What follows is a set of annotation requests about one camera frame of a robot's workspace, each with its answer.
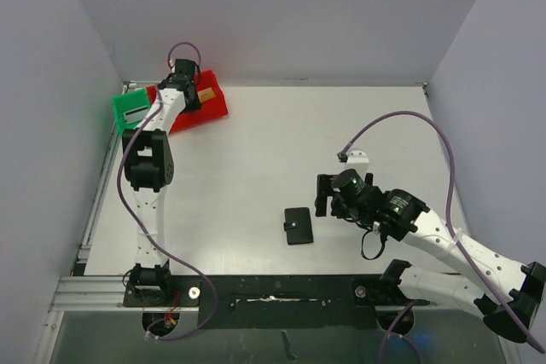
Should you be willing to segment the red plastic bin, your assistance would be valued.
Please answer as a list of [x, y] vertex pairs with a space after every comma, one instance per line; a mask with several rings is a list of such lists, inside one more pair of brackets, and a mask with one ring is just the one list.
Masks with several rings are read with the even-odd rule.
[[218, 84], [218, 80], [213, 70], [206, 70], [201, 73], [197, 91], [201, 109], [186, 114], [188, 127], [195, 127], [218, 120], [229, 114], [224, 93]]
[[175, 89], [159, 90], [155, 85], [148, 86], [146, 92], [150, 101], [150, 109], [146, 118], [160, 107], [157, 95], [160, 95], [163, 102], [163, 108], [148, 123], [145, 127], [146, 130], [161, 129], [169, 134], [174, 134], [191, 129], [200, 123], [201, 114], [204, 112], [203, 108], [194, 111], [188, 110], [183, 92]]

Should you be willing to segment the black leather card holder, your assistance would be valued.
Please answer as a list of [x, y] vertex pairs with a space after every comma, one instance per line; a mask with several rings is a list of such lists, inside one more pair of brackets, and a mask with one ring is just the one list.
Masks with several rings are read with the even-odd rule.
[[307, 245], [314, 242], [311, 213], [308, 207], [294, 207], [284, 210], [283, 229], [290, 246]]

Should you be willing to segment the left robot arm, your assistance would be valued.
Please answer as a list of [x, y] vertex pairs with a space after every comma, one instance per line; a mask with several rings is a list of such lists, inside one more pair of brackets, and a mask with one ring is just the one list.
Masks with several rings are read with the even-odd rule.
[[[169, 131], [177, 116], [199, 109], [195, 80], [200, 77], [197, 62], [177, 59], [169, 62], [170, 73], [157, 85], [154, 103], [136, 128], [122, 134], [123, 156], [117, 177], [122, 204], [136, 221], [135, 266], [127, 283], [128, 292], [151, 303], [169, 302], [174, 292], [165, 246], [165, 198], [174, 177]], [[129, 205], [122, 195], [121, 179], [132, 189]]]

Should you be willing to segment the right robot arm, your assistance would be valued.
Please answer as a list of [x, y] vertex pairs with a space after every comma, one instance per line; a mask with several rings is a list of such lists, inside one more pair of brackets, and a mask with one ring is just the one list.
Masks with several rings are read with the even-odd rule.
[[500, 337], [531, 342], [531, 327], [545, 294], [545, 267], [502, 256], [448, 228], [425, 202], [402, 189], [381, 191], [372, 174], [347, 169], [317, 177], [317, 217], [353, 222], [368, 232], [413, 246], [454, 270], [453, 275], [394, 259], [381, 276], [380, 293], [389, 303], [404, 298], [456, 307], [479, 317]]

